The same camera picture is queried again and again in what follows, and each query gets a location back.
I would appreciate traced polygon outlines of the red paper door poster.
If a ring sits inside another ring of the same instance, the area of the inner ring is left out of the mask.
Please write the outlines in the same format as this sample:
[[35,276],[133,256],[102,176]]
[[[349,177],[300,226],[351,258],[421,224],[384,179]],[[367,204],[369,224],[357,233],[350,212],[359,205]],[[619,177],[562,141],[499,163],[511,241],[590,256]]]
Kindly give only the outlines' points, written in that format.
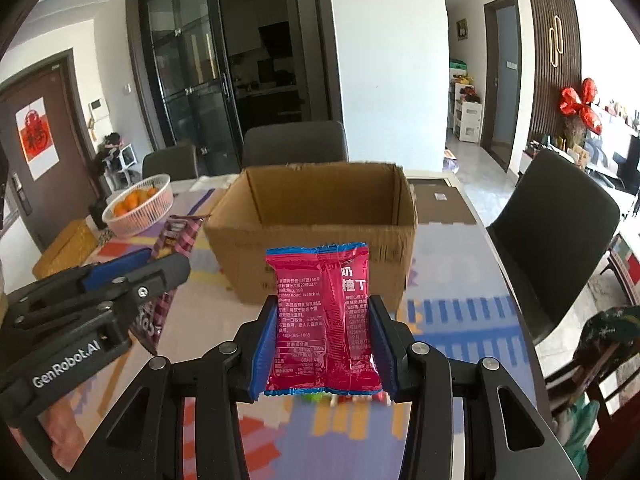
[[44,99],[39,98],[15,113],[18,138],[32,180],[38,180],[60,162]]

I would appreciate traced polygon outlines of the oranges in basket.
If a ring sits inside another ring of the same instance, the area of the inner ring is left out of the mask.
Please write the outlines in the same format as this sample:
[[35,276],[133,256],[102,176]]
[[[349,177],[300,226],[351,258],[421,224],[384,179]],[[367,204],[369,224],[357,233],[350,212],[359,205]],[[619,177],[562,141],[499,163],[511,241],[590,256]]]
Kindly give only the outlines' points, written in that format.
[[152,186],[152,188],[137,188],[136,190],[131,191],[123,200],[120,200],[114,206],[114,217],[119,218],[124,214],[128,214],[128,212],[133,211],[153,197],[157,191],[158,188],[155,186]]

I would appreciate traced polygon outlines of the green candy bag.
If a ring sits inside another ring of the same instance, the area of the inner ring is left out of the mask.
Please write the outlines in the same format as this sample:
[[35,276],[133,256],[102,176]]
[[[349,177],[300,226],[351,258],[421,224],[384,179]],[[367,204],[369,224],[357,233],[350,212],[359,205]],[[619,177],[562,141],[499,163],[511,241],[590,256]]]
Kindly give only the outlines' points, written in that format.
[[390,406],[390,404],[392,404],[390,396],[384,391],[366,394],[365,396],[342,396],[337,393],[314,392],[305,393],[302,395],[302,398],[305,401],[314,403],[328,401],[331,408],[336,408],[338,404],[346,402],[378,402],[385,406]]

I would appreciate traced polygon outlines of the black glass cabinet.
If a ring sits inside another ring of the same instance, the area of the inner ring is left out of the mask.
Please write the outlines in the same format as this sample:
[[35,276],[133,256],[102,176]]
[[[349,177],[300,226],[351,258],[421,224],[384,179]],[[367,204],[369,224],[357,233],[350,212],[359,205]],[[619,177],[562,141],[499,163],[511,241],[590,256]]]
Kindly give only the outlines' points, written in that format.
[[331,0],[126,0],[153,148],[189,144],[200,174],[242,167],[251,128],[342,120]]

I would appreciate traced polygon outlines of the flat cardboard sheet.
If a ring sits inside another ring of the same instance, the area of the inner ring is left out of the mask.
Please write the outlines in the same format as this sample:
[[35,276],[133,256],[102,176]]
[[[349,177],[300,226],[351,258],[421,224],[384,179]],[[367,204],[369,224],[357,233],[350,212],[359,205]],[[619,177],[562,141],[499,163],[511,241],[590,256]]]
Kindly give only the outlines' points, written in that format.
[[420,224],[466,224],[476,223],[474,214],[457,188],[436,185],[433,182],[414,180],[411,182]]

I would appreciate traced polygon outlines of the black chair right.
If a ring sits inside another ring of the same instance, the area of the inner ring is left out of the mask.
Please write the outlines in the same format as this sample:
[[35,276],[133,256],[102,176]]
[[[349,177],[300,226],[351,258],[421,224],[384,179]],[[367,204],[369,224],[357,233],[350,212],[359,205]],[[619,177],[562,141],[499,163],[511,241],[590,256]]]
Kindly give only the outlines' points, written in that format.
[[528,332],[540,344],[586,286],[620,222],[620,208],[582,170],[538,152],[487,231]]

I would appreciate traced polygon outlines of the black chair middle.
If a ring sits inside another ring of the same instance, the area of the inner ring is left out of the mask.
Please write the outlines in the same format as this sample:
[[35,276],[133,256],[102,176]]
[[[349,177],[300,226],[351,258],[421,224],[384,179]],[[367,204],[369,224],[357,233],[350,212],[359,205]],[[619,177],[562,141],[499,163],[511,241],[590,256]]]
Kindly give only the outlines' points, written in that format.
[[340,122],[291,122],[251,128],[244,138],[242,167],[347,162]]

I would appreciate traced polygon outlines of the wooden chair with cushion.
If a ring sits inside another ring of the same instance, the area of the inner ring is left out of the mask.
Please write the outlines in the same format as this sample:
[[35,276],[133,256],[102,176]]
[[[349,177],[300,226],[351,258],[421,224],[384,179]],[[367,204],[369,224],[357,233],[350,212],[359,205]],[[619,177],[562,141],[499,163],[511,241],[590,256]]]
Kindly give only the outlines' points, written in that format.
[[639,308],[614,307],[593,315],[582,326],[573,357],[548,376],[546,384],[553,431],[578,474],[589,470],[587,439],[606,402],[588,389],[599,385],[639,354]]

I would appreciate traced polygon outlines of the black chair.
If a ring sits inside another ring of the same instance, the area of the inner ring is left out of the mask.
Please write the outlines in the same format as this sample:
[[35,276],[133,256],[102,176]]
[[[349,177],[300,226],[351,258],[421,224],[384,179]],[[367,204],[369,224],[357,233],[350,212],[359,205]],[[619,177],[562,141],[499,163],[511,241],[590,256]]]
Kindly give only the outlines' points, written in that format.
[[251,128],[244,138],[242,167],[347,162],[340,122],[291,122]]
[[147,154],[142,162],[142,177],[168,174],[173,181],[198,177],[198,160],[192,144],[179,144]]
[[487,231],[528,332],[540,344],[586,286],[620,222],[620,208],[582,170],[538,152]]

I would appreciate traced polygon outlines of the white fruit basket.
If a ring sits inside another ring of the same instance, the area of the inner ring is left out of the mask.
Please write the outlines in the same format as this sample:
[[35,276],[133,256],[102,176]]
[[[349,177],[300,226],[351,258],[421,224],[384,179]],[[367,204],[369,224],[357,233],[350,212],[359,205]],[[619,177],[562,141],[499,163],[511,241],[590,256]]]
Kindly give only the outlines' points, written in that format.
[[163,219],[174,204],[169,174],[156,174],[119,193],[101,220],[120,238],[133,237]]

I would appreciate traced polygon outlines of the white drawer cabinet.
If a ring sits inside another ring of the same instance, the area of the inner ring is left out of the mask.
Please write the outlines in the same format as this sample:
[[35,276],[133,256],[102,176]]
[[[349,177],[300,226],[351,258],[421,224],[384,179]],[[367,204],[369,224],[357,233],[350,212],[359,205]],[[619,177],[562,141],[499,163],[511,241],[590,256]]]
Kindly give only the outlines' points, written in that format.
[[480,142],[482,130],[483,104],[472,84],[453,82],[452,96],[452,128],[461,142]]

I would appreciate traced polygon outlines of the red bow decoration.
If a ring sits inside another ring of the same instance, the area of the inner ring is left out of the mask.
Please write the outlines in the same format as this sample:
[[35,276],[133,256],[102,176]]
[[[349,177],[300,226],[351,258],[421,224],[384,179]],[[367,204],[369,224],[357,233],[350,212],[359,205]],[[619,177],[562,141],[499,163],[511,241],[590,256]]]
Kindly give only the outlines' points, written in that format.
[[600,136],[602,122],[591,107],[596,96],[596,83],[591,78],[586,78],[582,82],[580,92],[577,92],[572,87],[565,87],[561,90],[559,110],[565,117],[577,115],[589,131]]

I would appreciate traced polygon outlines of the red snack packet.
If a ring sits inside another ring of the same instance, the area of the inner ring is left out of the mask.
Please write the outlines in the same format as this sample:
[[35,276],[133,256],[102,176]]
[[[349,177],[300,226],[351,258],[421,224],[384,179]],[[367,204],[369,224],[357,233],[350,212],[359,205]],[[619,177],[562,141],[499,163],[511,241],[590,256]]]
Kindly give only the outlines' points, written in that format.
[[278,322],[267,396],[382,390],[372,356],[369,247],[361,242],[266,251]]

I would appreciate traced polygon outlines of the purple Costa cookie packet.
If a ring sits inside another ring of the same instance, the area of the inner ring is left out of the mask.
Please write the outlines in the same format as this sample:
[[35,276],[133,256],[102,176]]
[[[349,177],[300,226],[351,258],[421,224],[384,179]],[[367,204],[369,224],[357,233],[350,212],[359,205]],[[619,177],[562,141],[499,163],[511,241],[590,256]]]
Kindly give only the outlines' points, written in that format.
[[151,250],[151,261],[160,260],[160,284],[144,286],[146,295],[131,325],[131,331],[143,348],[157,355],[160,336],[177,288],[190,274],[188,259],[206,216],[175,216],[165,221]]

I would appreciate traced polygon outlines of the brown cardboard box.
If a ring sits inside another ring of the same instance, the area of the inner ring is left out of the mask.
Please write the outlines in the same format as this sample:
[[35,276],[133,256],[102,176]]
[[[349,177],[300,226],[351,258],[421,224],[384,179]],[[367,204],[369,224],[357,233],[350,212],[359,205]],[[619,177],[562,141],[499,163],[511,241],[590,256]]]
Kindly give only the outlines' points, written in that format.
[[398,310],[408,284],[416,206],[401,167],[328,162],[242,171],[204,224],[208,244],[244,304],[276,290],[270,248],[364,243],[370,292]]

